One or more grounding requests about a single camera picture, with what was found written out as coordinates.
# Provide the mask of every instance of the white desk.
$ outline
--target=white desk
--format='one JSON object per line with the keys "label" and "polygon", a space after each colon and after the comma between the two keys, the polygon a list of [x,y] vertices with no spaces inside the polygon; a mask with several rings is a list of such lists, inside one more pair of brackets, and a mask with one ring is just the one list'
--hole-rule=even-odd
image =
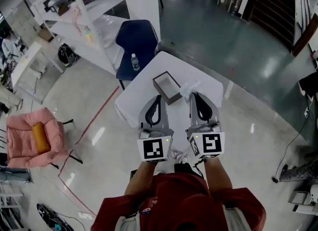
{"label": "white desk", "polygon": [[[218,108],[221,107],[223,85],[219,81],[166,52],[160,52],[115,101],[115,108],[119,116],[127,120],[130,126],[137,127],[139,125],[138,116],[140,111],[150,99],[159,94],[153,85],[152,79],[165,71],[168,71],[179,85],[193,79],[201,81],[201,93],[206,95]],[[170,106],[166,105],[166,109],[169,127],[174,130],[172,145],[174,148],[183,151],[189,145],[185,130],[191,126],[190,108],[185,100],[181,98]]]}
{"label": "white desk", "polygon": [[15,67],[14,71],[11,74],[13,88],[20,88],[22,91],[24,91],[27,95],[29,95],[31,98],[33,98],[40,104],[42,104],[42,100],[34,97],[32,94],[30,94],[25,89],[19,86],[19,81],[22,78],[24,72],[31,66],[31,64],[34,62],[34,60],[39,54],[43,55],[46,59],[48,59],[57,68],[59,72],[64,72],[63,69],[53,59],[41,52],[41,48],[42,46],[39,43],[33,42],[30,48],[20,58],[18,65]]}

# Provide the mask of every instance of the orange cushion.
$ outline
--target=orange cushion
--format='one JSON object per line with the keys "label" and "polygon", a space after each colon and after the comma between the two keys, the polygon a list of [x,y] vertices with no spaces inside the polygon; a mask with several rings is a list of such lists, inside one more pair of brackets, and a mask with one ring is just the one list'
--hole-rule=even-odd
{"label": "orange cushion", "polygon": [[32,133],[35,138],[36,147],[39,154],[49,152],[51,148],[44,133],[43,123],[39,122],[32,126]]}

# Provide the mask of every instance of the white tablecloth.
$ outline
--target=white tablecloth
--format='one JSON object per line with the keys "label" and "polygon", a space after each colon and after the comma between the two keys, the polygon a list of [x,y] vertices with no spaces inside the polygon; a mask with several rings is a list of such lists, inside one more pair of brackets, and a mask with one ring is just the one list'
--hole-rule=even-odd
{"label": "white tablecloth", "polygon": [[[119,116],[127,120],[133,128],[138,127],[138,116],[145,104],[159,94],[153,85],[153,78],[165,71],[168,71],[180,86],[190,80],[200,81],[202,93],[218,108],[221,107],[223,85],[219,81],[166,52],[160,52],[115,101]],[[189,146],[185,133],[191,126],[189,105],[181,98],[170,106],[166,104],[166,109],[169,127],[174,130],[172,147],[183,151]]]}

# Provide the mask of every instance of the wooden stair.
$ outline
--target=wooden stair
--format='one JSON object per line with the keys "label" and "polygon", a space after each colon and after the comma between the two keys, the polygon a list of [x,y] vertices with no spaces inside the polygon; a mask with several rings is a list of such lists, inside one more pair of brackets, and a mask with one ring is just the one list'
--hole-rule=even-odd
{"label": "wooden stair", "polygon": [[269,31],[289,50],[292,49],[295,0],[255,0],[250,20]]}

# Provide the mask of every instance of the blue chair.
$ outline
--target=blue chair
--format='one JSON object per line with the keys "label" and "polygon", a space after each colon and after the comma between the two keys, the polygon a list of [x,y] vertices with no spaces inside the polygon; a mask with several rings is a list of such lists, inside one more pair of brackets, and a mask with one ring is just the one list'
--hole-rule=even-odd
{"label": "blue chair", "polygon": [[[122,23],[116,43],[124,49],[124,55],[116,73],[123,90],[122,81],[132,81],[141,70],[155,57],[158,38],[148,20],[130,20]],[[131,55],[136,54],[140,69],[134,71]]]}

